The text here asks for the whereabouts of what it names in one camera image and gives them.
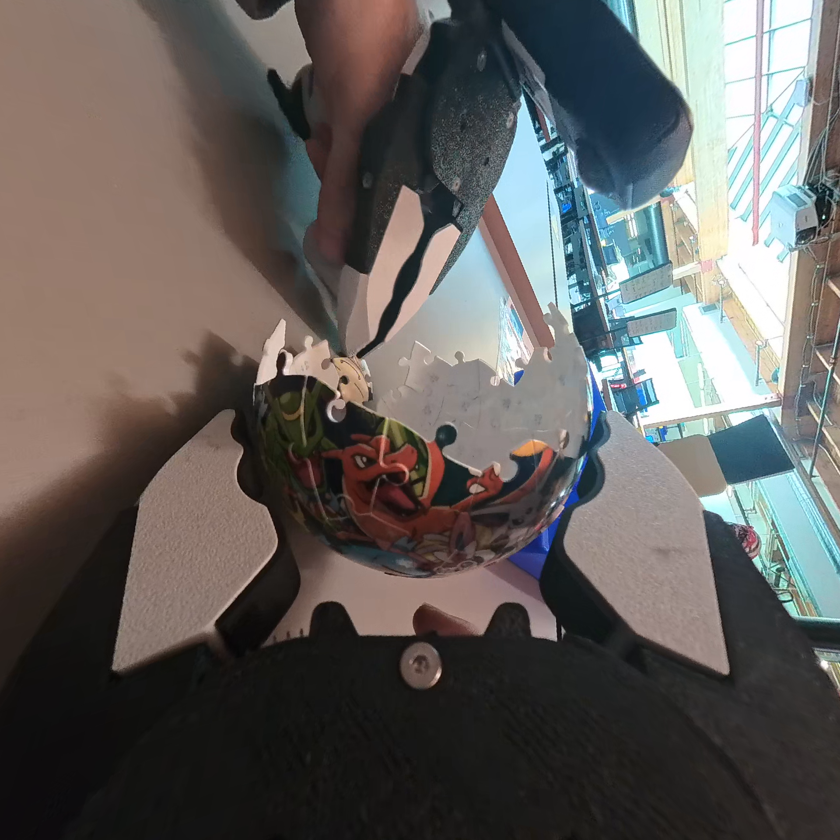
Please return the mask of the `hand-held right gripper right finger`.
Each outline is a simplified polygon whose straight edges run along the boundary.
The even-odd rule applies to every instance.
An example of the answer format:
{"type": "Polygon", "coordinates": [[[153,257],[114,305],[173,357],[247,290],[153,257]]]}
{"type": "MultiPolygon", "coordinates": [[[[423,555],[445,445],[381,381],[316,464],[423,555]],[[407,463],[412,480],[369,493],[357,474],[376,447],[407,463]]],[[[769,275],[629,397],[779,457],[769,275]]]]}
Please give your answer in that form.
{"type": "Polygon", "coordinates": [[[539,581],[559,630],[621,657],[644,648],[728,676],[704,510],[677,467],[604,412],[577,490],[539,581]]]}

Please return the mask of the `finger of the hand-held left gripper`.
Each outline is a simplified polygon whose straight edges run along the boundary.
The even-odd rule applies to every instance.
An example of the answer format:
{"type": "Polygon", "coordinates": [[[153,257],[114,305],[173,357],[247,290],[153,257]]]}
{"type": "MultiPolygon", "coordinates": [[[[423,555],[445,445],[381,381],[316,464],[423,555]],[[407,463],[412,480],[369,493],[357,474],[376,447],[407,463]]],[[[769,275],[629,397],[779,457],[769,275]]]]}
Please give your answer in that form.
{"type": "Polygon", "coordinates": [[[364,358],[399,333],[418,313],[432,292],[460,237],[454,224],[432,232],[424,229],[414,251],[397,272],[389,289],[376,332],[356,351],[364,358]]]}
{"type": "Polygon", "coordinates": [[[345,265],[339,275],[338,331],[345,355],[362,356],[369,346],[392,338],[418,311],[413,292],[405,302],[395,298],[396,281],[415,252],[424,231],[420,196],[403,185],[385,234],[368,272],[345,265]]]}

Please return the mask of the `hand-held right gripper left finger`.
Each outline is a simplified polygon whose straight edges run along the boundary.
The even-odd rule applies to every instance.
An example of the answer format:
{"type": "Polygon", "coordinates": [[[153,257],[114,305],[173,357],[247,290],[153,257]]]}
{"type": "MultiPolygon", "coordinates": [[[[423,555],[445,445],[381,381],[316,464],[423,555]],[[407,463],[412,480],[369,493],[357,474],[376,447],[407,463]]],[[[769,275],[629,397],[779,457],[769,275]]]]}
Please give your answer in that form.
{"type": "Polygon", "coordinates": [[[268,645],[299,594],[287,535],[242,487],[249,457],[222,411],[140,497],[112,669],[128,674],[198,645],[240,657],[268,645]]]}

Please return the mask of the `yellow printed puzzle piece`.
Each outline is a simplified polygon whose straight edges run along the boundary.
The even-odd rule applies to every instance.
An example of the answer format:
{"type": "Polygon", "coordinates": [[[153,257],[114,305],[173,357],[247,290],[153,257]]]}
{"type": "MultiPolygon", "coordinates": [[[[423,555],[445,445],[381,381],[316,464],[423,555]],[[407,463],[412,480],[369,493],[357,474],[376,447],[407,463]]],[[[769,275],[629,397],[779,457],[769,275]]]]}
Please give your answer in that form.
{"type": "Polygon", "coordinates": [[[334,355],[330,363],[338,374],[338,392],[343,404],[370,408],[375,394],[371,372],[364,360],[355,355],[334,355]]]}

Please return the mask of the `half-built cartoon puzzle ball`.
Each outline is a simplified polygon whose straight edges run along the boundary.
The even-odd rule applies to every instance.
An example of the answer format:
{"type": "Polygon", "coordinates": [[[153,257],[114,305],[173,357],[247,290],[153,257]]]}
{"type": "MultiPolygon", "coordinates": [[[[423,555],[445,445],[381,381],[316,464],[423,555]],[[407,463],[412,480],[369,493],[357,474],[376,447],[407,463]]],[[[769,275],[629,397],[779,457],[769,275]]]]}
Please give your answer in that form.
{"type": "Polygon", "coordinates": [[[404,383],[345,406],[329,345],[287,347],[279,320],[254,386],[269,485],[332,550],[387,574],[435,578],[506,560],[556,520],[585,466],[589,366],[549,305],[550,350],[515,385],[483,360],[447,362],[415,342],[404,383]]]}

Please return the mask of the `person's left hand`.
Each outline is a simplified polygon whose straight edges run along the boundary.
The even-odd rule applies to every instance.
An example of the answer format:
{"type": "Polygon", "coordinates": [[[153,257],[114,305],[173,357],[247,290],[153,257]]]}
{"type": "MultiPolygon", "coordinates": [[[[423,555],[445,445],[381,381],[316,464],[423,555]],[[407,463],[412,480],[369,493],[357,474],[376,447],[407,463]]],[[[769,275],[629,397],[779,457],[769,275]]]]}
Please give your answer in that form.
{"type": "Polygon", "coordinates": [[[307,141],[321,182],[314,237],[323,257],[341,265],[364,131],[391,100],[421,17],[414,1],[303,1],[295,13],[325,115],[307,141]]]}

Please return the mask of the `person's right hand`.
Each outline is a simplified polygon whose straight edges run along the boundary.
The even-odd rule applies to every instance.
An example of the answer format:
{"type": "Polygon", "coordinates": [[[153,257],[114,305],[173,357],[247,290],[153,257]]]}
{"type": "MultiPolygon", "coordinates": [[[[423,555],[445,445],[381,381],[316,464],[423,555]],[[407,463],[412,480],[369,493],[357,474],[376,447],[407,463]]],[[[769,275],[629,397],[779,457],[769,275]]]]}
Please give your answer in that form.
{"type": "Polygon", "coordinates": [[[472,623],[427,603],[421,604],[413,615],[413,630],[417,636],[472,637],[480,630],[472,623]]]}

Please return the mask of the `neighbouring grey table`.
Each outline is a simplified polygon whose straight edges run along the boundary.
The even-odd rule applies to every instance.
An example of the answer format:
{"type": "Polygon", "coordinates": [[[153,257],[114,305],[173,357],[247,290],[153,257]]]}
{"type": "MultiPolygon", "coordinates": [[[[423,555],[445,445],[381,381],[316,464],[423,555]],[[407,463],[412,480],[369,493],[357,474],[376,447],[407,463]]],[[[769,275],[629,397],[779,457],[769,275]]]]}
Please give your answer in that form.
{"type": "Polygon", "coordinates": [[[525,104],[500,180],[487,201],[479,232],[534,349],[550,350],[544,317],[557,305],[557,264],[551,220],[552,189],[525,104]]]}

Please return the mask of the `printed instruction leaflet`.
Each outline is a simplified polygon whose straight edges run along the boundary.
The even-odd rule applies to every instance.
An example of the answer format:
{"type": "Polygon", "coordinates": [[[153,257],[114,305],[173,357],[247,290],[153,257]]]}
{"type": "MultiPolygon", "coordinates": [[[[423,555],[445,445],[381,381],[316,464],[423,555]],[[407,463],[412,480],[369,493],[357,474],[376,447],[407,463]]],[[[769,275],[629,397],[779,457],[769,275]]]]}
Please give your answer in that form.
{"type": "Polygon", "coordinates": [[[530,337],[510,297],[500,302],[498,323],[497,373],[511,385],[521,378],[533,347],[530,337]]]}

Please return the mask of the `tan square panel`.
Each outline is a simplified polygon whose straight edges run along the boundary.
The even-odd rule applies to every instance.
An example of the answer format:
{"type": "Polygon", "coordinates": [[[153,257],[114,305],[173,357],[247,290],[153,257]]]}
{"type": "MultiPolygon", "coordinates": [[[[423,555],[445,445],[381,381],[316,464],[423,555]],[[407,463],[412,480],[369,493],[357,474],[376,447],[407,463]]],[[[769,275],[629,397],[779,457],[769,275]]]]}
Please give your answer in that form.
{"type": "Polygon", "coordinates": [[[728,487],[710,441],[710,436],[692,435],[658,445],[699,498],[718,496],[728,487]]]}

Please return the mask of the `blue plastic bin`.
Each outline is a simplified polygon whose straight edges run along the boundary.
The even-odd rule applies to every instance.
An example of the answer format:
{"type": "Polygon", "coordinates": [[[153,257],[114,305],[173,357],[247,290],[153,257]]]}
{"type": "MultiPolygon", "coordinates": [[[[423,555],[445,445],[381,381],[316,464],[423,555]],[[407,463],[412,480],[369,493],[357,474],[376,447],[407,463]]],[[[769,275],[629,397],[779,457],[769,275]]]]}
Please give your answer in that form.
{"type": "MultiPolygon", "coordinates": [[[[594,369],[590,367],[590,379],[592,389],[593,408],[591,412],[590,434],[587,444],[590,445],[595,429],[599,423],[600,416],[613,407],[612,398],[610,396],[604,397],[602,393],[602,381],[595,374],[594,369]]],[[[515,564],[519,569],[525,571],[535,580],[539,580],[542,574],[543,566],[547,559],[551,548],[554,536],[560,524],[560,516],[552,522],[545,531],[538,537],[533,539],[525,548],[517,553],[514,553],[510,558],[510,562],[515,564]]]]}

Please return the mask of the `black square panel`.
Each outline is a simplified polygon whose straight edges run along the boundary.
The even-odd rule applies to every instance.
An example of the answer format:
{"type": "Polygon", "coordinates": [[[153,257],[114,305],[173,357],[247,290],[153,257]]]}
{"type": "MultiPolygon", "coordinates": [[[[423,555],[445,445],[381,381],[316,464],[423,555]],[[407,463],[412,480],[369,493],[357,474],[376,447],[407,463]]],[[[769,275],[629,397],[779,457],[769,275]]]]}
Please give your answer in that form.
{"type": "Polygon", "coordinates": [[[794,461],[764,414],[710,434],[707,440],[729,487],[795,470],[794,461]]]}

